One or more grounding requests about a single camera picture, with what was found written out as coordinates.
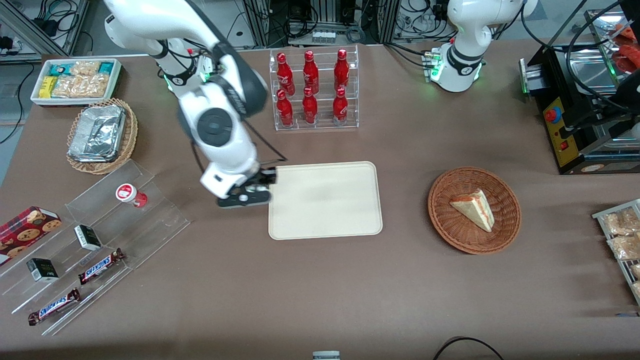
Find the clear acrylic stand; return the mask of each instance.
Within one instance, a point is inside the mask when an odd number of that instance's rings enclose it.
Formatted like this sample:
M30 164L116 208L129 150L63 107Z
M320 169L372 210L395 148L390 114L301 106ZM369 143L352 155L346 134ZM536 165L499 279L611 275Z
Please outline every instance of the clear acrylic stand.
M163 196L152 178L135 161L127 161L58 212L63 226L57 233L42 239L44 242L34 245L37 248L29 254L4 266L9 267L0 268L0 293L12 314L23 317L26 325L30 313L78 288L80 303L29 327L42 335L54 335L187 227L189 221ZM135 208L116 199L115 190L124 183L133 184L147 194L147 204ZM78 224L93 228L102 243L100 250L92 252L80 247L74 233ZM81 286L78 275L117 248L121 248L126 258ZM49 284L35 282L26 265L31 258L50 259L60 278Z
M347 122L343 126L336 126L333 123L333 100L335 99L335 89L333 87L333 68L338 57L338 50L346 49L347 62L349 63L349 86L346 88L346 99L349 103L347 107ZM271 99L273 101L273 118L275 119L276 130L307 130L307 129L344 129L346 127L358 127L360 125L358 96L358 47L353 46L327 46L313 47L314 59L318 65L320 76L320 92L316 94L318 102L318 120L316 124L309 125L304 119L304 111L302 108L302 99L304 98L303 90L305 88L305 80L302 69L305 66L305 51L303 48L287 48L272 50L269 57L269 78L271 85ZM276 92L280 88L278 83L278 62L276 55L285 53L287 55L287 63L293 71L293 82L296 85L296 93L289 97L293 106L292 127L284 127L280 121L278 109L276 108Z

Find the white robotic arm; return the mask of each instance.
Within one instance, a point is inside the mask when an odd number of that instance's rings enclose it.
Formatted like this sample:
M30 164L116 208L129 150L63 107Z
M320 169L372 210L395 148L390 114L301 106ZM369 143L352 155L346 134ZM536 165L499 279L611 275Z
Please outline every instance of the white robotic arm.
M104 0L105 28L114 43L143 51L162 68L178 97L187 135L210 164L200 182L225 208L269 201L273 169L262 170L242 121L260 112L264 80L238 55L190 0ZM202 83L185 41L202 45L217 71Z
M450 0L447 17L458 28L453 44L432 50L435 68L430 79L450 92L471 87L480 71L484 52L492 41L488 25L504 24L520 13L528 17L538 0Z

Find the brown table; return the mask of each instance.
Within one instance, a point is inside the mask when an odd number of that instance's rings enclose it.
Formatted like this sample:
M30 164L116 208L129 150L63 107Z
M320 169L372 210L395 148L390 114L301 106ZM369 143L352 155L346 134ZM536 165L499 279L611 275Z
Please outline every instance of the brown table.
M634 300L590 214L640 197L640 177L557 175L518 80L518 59L536 50L496 42L477 83L450 94L384 47L361 46L357 131L276 133L268 105L251 122L290 164L378 169L380 234L296 241L269 237L266 206L215 205L153 60L121 58L118 96L140 122L133 158L193 223L56 336L33 335L0 307L0 357L310 359L337 349L345 360L431 359L460 335L506 359L637 357L640 319L614 317ZM267 51L243 56L268 78ZM30 205L58 209L99 180L65 159L77 112L33 107L0 189L0 219ZM500 175L520 200L522 230L504 252L463 254L427 220L431 183L463 165ZM443 358L472 354L491 358L475 343Z

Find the brown wicker basket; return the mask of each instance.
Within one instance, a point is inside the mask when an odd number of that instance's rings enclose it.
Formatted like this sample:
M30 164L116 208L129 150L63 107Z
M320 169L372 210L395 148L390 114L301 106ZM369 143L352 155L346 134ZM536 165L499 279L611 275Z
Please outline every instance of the brown wicker basket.
M125 128L124 132L122 133L122 143L120 144L120 154L118 155L116 160L111 163L81 163L79 161L73 160L67 155L67 160L76 170L89 172L94 175L108 174L121 167L122 164L124 164L133 153L133 148L136 146L136 137L138 135L138 120L136 119L136 114L131 111L131 108L129 107L129 105L127 105L126 102L120 99L109 99L107 101L96 102L95 104L89 105L88 108L107 105L118 105L123 107L127 111ZM67 146L71 145L71 140L73 140L74 138L78 120L80 119L80 114L82 113L79 113L78 116L76 116L76 121L74 121L74 124L71 126L71 131L67 136Z
M482 189L495 224L487 233L449 202L455 196ZM495 174L476 167L461 167L442 174L428 199L433 226L448 243L469 254L493 254L504 250L518 235L522 223L520 204L513 190Z

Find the white box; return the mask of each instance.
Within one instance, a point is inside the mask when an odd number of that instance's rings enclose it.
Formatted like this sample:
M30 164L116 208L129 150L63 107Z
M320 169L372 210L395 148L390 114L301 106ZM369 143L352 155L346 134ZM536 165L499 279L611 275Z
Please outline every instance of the white box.
M102 97L76 97L76 98L41 98L38 96L40 92L40 87L42 86L42 80L45 76L49 75L49 71L52 65L61 65L68 64L75 61L99 61L99 62L113 62L113 68L111 69L111 74L109 75L109 83L107 84L107 89L104 92L104 96ZM88 105L93 104L95 102L105 101L111 98L113 95L113 90L115 90L116 83L118 82L118 76L120 75L120 69L122 68L122 64L117 59L114 58L66 58L66 59L55 59L55 60L47 60L42 64L42 70L40 71L40 75L38 75L38 81L36 81L36 85L33 87L33 91L31 92L31 101L34 104L40 106L74 106L74 105Z

